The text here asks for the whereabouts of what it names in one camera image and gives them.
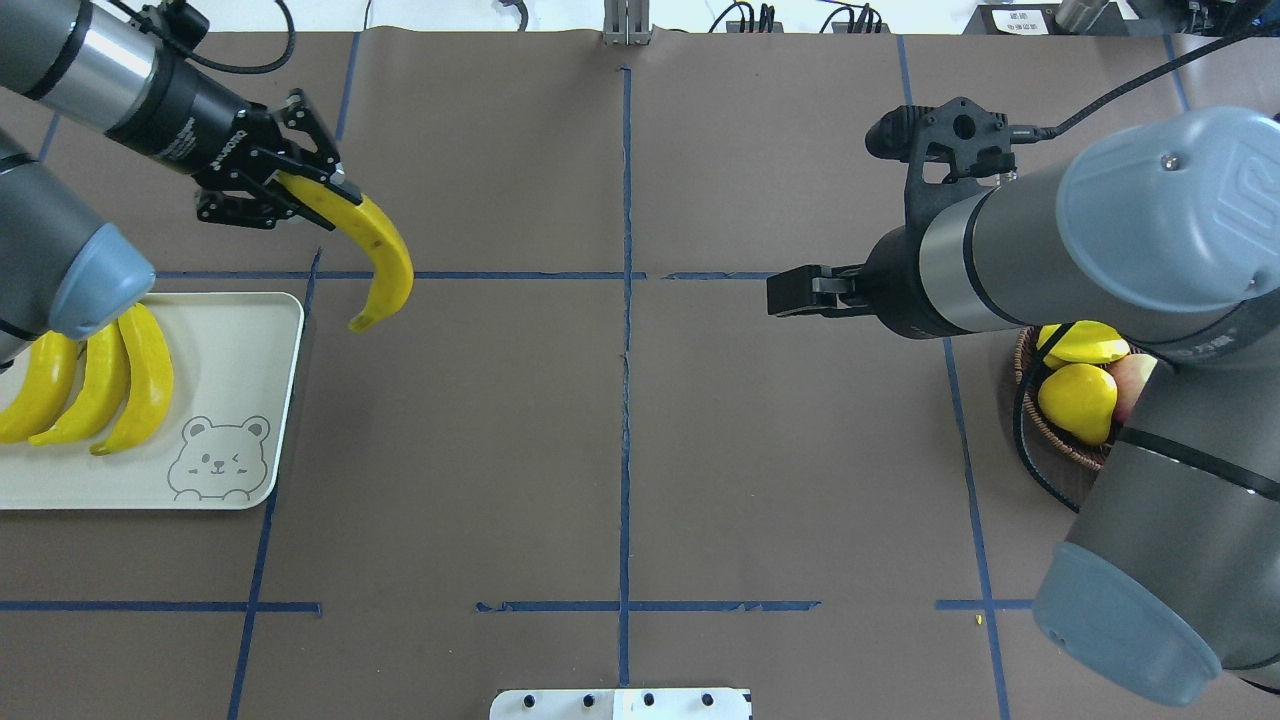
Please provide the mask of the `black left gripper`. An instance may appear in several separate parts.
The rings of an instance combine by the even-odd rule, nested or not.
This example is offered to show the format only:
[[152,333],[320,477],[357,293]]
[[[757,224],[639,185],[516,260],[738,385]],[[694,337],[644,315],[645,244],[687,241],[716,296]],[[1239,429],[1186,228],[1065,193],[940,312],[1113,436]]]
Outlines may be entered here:
[[187,61],[154,63],[131,114],[131,150],[193,178],[202,188],[196,215],[205,223],[274,231],[305,219],[297,199],[266,184],[273,169],[262,158],[270,154],[284,173],[364,202],[346,178],[334,135],[302,88],[270,113]]

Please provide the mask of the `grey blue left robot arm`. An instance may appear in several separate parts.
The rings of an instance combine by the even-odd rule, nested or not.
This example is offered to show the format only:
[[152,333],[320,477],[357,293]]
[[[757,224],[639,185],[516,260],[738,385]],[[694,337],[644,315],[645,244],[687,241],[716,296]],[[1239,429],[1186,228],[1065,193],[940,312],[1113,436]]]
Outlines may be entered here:
[[119,183],[115,161],[132,154],[191,179],[201,222],[251,229],[294,220],[333,229],[323,202],[365,205],[305,91],[270,108],[218,79],[292,59],[297,26],[287,3],[278,9],[282,53],[236,64],[198,50],[210,20],[188,1],[3,4],[3,88],[46,108],[74,140],[51,160],[3,133],[4,368],[50,331],[88,338],[156,281],[152,263],[84,199],[88,182],[60,170]]

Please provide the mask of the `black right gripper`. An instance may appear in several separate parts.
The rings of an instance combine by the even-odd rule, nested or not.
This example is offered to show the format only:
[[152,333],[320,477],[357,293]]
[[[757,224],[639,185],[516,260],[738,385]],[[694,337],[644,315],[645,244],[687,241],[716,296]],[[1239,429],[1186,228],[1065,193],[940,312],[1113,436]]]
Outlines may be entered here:
[[909,340],[946,336],[946,323],[923,290],[918,246],[905,228],[884,234],[864,265],[808,264],[765,281],[771,316],[867,316]]

